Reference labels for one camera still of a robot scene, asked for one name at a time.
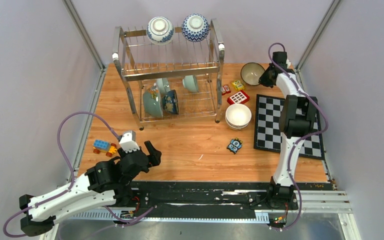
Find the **pink brown bowl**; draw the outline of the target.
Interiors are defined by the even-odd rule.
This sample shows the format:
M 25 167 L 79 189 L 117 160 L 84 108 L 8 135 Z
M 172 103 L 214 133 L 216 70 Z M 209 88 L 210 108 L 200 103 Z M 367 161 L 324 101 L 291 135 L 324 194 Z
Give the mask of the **pink brown bowl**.
M 241 79 L 250 86 L 258 86 L 260 84 L 260 77 L 266 69 L 259 63 L 248 62 L 240 71 Z

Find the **cream bowl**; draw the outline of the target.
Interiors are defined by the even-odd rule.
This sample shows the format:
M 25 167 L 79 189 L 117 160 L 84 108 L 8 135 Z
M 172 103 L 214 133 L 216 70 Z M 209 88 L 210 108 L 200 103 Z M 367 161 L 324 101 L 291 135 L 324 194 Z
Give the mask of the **cream bowl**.
M 225 111 L 225 120 L 234 126 L 249 124 L 252 119 L 252 112 L 244 104 L 232 104 Z
M 234 131 L 241 131 L 248 126 L 248 124 L 241 125 L 241 126 L 235 126 L 235 125 L 230 124 L 229 122 L 227 122 L 227 125 L 230 129 L 232 129 Z

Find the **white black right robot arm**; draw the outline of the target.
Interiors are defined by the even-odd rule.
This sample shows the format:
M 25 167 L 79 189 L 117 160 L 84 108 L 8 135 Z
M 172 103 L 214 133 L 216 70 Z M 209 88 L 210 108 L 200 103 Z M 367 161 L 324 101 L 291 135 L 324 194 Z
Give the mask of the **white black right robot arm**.
M 259 78 L 265 87 L 277 86 L 283 96 L 284 104 L 279 117 L 281 136 L 280 159 L 265 195 L 268 207 L 279 207 L 293 203 L 295 190 L 295 171 L 304 144 L 304 137 L 314 129 L 317 116 L 317 100 L 309 96 L 299 85 L 295 72 L 286 64 L 269 64 Z

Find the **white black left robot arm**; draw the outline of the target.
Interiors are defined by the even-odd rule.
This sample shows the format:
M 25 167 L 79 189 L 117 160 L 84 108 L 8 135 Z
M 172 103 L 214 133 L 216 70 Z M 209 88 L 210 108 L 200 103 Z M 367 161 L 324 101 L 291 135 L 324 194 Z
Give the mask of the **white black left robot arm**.
M 144 144 L 147 153 L 141 149 L 126 152 L 120 147 L 118 156 L 98 162 L 73 184 L 41 196 L 21 196 L 19 206 L 28 209 L 20 220 L 21 231 L 34 237 L 78 213 L 104 206 L 129 206 L 135 199 L 131 187 L 133 179 L 161 163 L 162 152 L 150 141 Z

